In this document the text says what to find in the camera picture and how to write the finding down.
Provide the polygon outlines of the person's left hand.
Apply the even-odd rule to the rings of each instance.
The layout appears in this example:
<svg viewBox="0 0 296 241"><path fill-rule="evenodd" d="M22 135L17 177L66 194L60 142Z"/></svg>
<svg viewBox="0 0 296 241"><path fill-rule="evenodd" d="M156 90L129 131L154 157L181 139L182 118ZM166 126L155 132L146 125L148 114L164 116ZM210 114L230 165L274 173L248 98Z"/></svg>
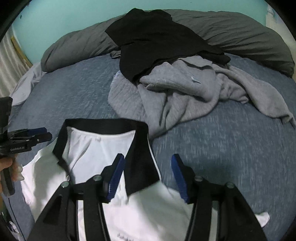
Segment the person's left hand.
<svg viewBox="0 0 296 241"><path fill-rule="evenodd" d="M24 180L22 171L15 157L1 156L1 193L6 196L15 193L14 183Z"/></svg>

